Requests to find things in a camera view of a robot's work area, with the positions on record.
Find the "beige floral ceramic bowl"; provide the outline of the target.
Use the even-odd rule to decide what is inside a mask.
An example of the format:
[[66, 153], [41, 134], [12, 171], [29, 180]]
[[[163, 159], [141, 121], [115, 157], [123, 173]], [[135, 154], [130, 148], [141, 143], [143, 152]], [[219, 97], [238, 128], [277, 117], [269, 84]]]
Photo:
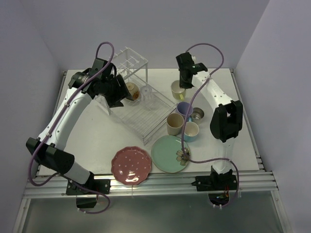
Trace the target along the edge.
[[140, 96], [139, 87], [131, 82], [126, 83], [126, 87], [131, 95], [131, 97], [127, 97], [127, 99], [132, 101], [137, 100]]

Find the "clear faceted drinking glass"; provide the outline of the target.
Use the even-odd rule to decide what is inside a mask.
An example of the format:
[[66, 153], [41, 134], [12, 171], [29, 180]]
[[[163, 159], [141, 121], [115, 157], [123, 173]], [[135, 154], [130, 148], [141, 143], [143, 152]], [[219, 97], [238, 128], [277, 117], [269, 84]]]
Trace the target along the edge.
[[152, 89], [149, 85], [140, 88], [140, 100], [144, 103], [150, 102], [153, 98]]

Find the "pale yellow mug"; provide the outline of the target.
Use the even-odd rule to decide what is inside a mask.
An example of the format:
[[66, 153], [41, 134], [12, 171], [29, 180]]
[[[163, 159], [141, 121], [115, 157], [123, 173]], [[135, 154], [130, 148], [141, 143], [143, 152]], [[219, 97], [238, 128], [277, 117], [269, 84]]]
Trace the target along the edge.
[[180, 84], [179, 80], [172, 82], [171, 84], [172, 96], [176, 100], [184, 101], [186, 97], [186, 89], [181, 88], [179, 84]]

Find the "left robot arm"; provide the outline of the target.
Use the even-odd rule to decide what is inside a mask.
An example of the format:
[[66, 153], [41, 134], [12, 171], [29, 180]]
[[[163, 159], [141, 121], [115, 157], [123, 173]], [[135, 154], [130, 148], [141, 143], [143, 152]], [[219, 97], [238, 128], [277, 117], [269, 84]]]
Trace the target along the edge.
[[75, 73], [68, 84], [62, 105], [37, 138], [29, 138], [26, 147], [31, 162], [45, 166], [69, 179], [84, 194], [97, 190], [94, 174], [64, 151], [80, 115], [96, 96], [104, 96], [110, 108], [122, 107], [121, 100], [132, 99], [122, 75], [110, 61], [95, 58], [93, 66]]

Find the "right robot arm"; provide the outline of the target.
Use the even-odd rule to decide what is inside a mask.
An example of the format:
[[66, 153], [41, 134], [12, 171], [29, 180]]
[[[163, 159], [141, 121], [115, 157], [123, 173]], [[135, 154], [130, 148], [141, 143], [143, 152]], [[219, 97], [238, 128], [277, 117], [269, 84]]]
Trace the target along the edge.
[[190, 89], [196, 87], [205, 97], [213, 110], [210, 131], [218, 143], [216, 158], [210, 177], [211, 186], [221, 189], [227, 183], [227, 175], [232, 169], [230, 160], [233, 154], [235, 138], [242, 130], [243, 104], [229, 97], [211, 78], [208, 68], [203, 63], [195, 63], [189, 52], [176, 56], [180, 87]]

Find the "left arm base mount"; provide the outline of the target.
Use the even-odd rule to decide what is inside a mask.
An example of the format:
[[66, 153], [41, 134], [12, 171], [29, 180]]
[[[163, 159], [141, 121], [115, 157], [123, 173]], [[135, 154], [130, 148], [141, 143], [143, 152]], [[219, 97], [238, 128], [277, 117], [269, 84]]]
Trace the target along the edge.
[[92, 209], [98, 203], [99, 196], [107, 199], [107, 207], [111, 201], [107, 194], [110, 192], [110, 180], [93, 180], [87, 184], [78, 184], [76, 182], [68, 182], [66, 188], [67, 196], [83, 196], [83, 195], [96, 195], [93, 198], [76, 198], [76, 206], [79, 209]]

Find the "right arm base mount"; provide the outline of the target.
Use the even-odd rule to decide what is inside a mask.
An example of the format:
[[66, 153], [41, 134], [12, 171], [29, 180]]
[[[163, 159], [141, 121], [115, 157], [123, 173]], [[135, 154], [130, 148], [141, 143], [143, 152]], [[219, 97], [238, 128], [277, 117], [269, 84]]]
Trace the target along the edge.
[[208, 192], [208, 199], [213, 208], [223, 209], [238, 197], [240, 176], [230, 169], [225, 174], [218, 174], [213, 168], [210, 175], [196, 176], [191, 183], [197, 192]]

